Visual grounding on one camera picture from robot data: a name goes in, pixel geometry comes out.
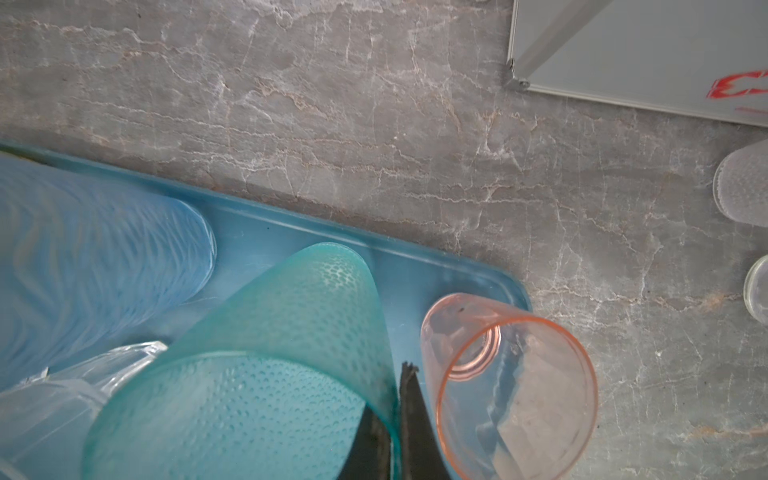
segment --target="gray marble countertop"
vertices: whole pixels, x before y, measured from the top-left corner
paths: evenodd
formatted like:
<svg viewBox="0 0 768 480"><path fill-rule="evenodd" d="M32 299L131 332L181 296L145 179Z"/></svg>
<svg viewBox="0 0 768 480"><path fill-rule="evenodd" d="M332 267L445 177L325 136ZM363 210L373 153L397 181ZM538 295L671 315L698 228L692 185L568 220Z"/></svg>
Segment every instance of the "gray marble countertop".
<svg viewBox="0 0 768 480"><path fill-rule="evenodd" d="M587 347L572 479L768 478L768 230L712 200L768 131L505 83L511 2L0 0L0 134L472 257Z"/></svg>

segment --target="blue tray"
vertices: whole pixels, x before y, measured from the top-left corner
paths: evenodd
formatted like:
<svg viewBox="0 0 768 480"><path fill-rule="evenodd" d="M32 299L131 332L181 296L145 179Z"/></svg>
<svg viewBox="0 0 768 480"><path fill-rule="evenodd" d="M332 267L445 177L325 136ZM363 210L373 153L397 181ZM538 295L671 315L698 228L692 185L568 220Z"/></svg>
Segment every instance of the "blue tray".
<svg viewBox="0 0 768 480"><path fill-rule="evenodd" d="M139 327L89 348L67 364L126 343L156 339L172 343L245 283L304 247L325 241L353 248L368 263L381 296L397 372L406 361L421 366L422 320L429 307L444 295L473 293L531 309L528 294L517 280L473 260L42 148L0 141L0 150L185 201L208 219L216 236L218 257L214 274L196 296Z"/></svg>

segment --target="textured teal cup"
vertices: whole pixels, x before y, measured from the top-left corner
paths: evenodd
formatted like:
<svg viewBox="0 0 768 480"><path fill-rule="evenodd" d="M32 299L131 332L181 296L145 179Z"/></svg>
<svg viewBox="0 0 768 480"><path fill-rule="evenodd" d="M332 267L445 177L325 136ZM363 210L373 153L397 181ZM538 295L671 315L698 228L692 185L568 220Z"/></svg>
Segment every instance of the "textured teal cup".
<svg viewBox="0 0 768 480"><path fill-rule="evenodd" d="M104 407L84 480L332 480L366 403L398 447L396 382L362 258L319 243L247 284Z"/></svg>

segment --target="countertop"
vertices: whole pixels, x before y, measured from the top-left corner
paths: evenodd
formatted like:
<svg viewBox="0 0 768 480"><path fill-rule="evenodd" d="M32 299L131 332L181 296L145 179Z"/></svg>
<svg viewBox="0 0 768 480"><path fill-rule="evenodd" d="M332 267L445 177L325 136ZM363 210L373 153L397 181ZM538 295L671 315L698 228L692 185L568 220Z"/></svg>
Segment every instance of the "countertop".
<svg viewBox="0 0 768 480"><path fill-rule="evenodd" d="M571 478L768 478L768 131L504 88L511 3L0 0L0 135L501 267L599 377Z"/></svg>

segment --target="transparent orange cup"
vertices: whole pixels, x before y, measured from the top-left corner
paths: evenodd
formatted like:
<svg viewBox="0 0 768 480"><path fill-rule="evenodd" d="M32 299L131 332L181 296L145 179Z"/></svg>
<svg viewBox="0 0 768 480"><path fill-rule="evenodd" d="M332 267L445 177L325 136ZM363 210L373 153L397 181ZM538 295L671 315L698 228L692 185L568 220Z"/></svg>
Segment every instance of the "transparent orange cup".
<svg viewBox="0 0 768 480"><path fill-rule="evenodd" d="M421 347L440 447L464 480L554 480L578 460L598 388L566 329L453 293L427 313Z"/></svg>

